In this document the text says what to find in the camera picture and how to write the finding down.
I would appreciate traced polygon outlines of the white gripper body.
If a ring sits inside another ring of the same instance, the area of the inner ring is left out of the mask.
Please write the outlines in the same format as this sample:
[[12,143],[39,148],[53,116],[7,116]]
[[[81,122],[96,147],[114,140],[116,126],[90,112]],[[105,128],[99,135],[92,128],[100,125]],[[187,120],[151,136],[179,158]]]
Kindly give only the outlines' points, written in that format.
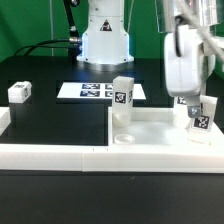
[[203,41],[196,29],[188,25],[169,33],[164,42],[166,88],[172,97],[189,97],[200,93],[207,78],[207,62],[202,51]]

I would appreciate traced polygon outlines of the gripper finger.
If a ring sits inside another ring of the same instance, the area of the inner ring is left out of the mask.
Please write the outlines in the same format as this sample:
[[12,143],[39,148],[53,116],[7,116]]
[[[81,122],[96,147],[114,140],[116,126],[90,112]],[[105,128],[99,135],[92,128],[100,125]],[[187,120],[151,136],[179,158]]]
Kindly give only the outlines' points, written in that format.
[[198,118],[202,114],[201,101],[199,96],[191,96],[186,98],[188,116],[190,118]]

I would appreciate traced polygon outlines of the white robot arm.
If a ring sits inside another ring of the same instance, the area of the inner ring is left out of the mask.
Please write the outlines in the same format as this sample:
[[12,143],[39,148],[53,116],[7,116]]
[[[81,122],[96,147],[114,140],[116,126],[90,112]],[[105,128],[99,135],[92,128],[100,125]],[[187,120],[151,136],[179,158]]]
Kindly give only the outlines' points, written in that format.
[[[88,0],[88,4],[88,28],[82,35],[78,62],[107,71],[132,63],[129,34],[123,24],[124,0]],[[188,116],[196,118],[202,115],[200,93],[206,80],[203,41],[174,0],[165,0],[165,4],[175,11],[164,43],[166,88],[170,96],[184,98]]]

